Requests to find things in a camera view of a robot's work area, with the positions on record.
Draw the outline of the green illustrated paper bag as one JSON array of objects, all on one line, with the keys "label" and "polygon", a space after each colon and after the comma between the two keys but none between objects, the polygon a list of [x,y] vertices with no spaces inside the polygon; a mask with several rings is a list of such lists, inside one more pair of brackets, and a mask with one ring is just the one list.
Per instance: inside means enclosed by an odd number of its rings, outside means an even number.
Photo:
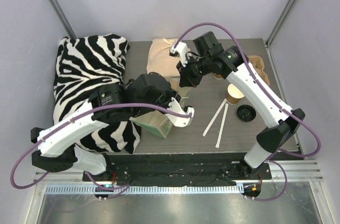
[{"label": "green illustrated paper bag", "polygon": [[[169,81],[171,83],[172,88],[179,93],[181,97],[179,104],[182,108],[184,108],[189,98],[191,88],[190,87],[181,88],[179,86],[180,82],[179,77],[166,77],[166,80]],[[130,120],[135,124],[141,126],[144,130],[164,139],[167,138],[170,130],[173,127],[173,124],[169,120],[169,118],[158,110],[155,110],[153,112],[147,113],[136,118],[131,118]]]}]

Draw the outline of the brown paper coffee cup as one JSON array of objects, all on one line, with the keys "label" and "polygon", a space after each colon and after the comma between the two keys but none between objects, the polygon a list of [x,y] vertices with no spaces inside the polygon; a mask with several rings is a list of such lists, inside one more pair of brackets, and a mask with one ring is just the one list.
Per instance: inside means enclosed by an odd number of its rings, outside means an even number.
[{"label": "brown paper coffee cup", "polygon": [[220,74],[216,74],[214,73],[214,78],[218,79],[218,80],[222,80],[223,77]]}]

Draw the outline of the brown cardboard cup carrier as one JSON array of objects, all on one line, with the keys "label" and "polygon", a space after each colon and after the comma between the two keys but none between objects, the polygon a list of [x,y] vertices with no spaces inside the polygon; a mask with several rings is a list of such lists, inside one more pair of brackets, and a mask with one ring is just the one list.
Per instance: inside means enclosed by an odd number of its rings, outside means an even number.
[{"label": "brown cardboard cup carrier", "polygon": [[260,56],[250,55],[248,56],[250,63],[252,64],[253,68],[255,69],[256,73],[262,78],[262,80],[267,84],[270,85],[270,81],[268,75],[265,73],[264,68],[264,60]]}]

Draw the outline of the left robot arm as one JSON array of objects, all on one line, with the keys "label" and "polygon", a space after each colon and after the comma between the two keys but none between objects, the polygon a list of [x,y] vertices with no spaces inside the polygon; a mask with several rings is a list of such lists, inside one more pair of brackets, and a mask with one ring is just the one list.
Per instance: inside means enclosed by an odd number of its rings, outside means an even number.
[{"label": "left robot arm", "polygon": [[166,114],[174,125],[186,125],[189,115],[179,99],[158,73],[142,74],[127,85],[103,85],[68,118],[45,130],[31,130],[38,147],[31,154],[31,163],[50,173],[74,168],[107,181],[114,172],[107,156],[83,150],[76,143],[94,131],[153,110]]}]

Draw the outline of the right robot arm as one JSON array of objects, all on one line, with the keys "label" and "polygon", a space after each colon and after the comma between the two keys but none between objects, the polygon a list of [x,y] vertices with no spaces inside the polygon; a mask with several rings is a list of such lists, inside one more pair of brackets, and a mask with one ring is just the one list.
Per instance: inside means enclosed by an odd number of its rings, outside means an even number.
[{"label": "right robot arm", "polygon": [[256,136],[256,143],[241,159],[239,175],[251,179],[259,172],[259,167],[288,141],[299,128],[299,122],[291,115],[303,120],[305,113],[293,110],[266,85],[247,57],[242,57],[237,46],[224,49],[215,35],[209,31],[193,41],[197,55],[190,58],[187,45],[175,43],[169,51],[178,56],[177,69],[181,87],[196,87],[202,77],[215,73],[236,86],[250,101],[262,117],[266,128]]}]

